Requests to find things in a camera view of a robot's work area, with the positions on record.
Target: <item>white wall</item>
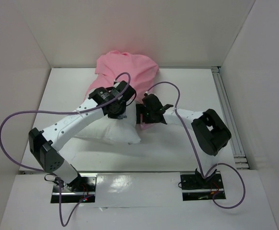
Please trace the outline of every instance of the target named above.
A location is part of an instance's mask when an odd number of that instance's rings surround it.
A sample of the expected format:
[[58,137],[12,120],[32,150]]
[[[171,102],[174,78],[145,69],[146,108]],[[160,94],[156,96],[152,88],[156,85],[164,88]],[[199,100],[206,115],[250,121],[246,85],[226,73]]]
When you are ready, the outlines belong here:
[[[0,0],[0,124],[16,111],[38,108],[50,66],[12,0]],[[13,119],[4,129],[8,152],[21,160],[34,116]],[[18,167],[0,149],[0,221]]]
[[221,75],[279,228],[279,0],[256,0]]
[[160,66],[220,66],[254,0],[15,0],[53,67],[110,50]]

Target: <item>red wire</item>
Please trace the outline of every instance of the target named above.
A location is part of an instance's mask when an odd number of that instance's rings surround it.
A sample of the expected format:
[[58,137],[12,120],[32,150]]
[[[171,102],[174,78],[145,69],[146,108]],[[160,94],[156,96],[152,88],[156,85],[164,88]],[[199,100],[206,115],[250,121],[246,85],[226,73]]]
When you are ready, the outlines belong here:
[[212,191],[212,184],[211,184],[211,189],[210,189],[211,194],[217,193],[217,192],[220,190],[220,188],[218,187],[218,185],[217,185],[214,181],[213,181],[213,184],[215,185],[215,187],[217,188],[217,190],[216,190],[216,191]]
[[87,184],[84,184],[86,188],[86,194],[88,195],[88,189],[87,189]]
[[84,187],[83,184],[81,184],[81,185],[82,185],[82,187],[83,187],[83,195],[81,196],[81,199],[83,199],[83,198],[84,198],[84,193],[85,193],[85,187]]

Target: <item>white pillow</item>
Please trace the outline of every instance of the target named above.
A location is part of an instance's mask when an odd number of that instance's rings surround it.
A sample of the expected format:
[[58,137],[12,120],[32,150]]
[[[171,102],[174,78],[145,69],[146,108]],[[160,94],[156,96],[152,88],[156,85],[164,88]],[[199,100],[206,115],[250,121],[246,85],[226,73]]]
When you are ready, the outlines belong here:
[[100,141],[107,144],[137,144],[140,137],[136,131],[136,104],[132,102],[126,108],[127,118],[118,120],[107,116],[94,121],[80,131],[76,137]]

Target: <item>pink towel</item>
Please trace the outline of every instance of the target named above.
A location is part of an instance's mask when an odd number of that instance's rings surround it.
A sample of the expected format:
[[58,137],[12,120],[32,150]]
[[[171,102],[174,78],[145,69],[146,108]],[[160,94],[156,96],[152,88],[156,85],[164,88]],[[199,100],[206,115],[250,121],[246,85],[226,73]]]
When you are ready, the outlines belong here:
[[[130,85],[137,93],[135,100],[141,102],[144,93],[153,85],[158,70],[158,65],[147,56],[110,51],[98,58],[95,70],[98,77],[88,88],[85,98],[92,89],[113,86],[115,78],[120,73],[128,72],[131,76]],[[118,81],[122,80],[128,81],[128,77],[121,76]]]

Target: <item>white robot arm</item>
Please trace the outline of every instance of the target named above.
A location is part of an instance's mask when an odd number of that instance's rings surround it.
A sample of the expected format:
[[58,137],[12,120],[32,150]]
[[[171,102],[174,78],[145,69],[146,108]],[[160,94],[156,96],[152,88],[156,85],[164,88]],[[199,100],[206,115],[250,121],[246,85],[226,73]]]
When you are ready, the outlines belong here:
[[[135,90],[131,86],[128,87],[126,93],[109,105],[91,112],[84,112],[110,101],[125,86],[126,82],[122,81],[111,89],[98,88],[74,111],[77,114],[66,116],[44,130],[39,131],[37,128],[33,128],[29,132],[30,151],[45,172],[54,173],[70,187],[76,188],[81,184],[80,174],[58,151],[83,128],[104,115],[113,119],[126,117],[126,102],[135,94]],[[142,100],[143,104],[137,104],[137,123],[164,123],[182,126],[172,105],[163,106],[157,96],[152,93],[146,94]],[[205,112],[177,110],[186,127],[195,132],[197,141],[205,152],[202,154],[205,159],[202,160],[207,162],[209,159],[215,158],[219,150],[226,146],[231,138],[228,128],[216,112],[211,109]]]

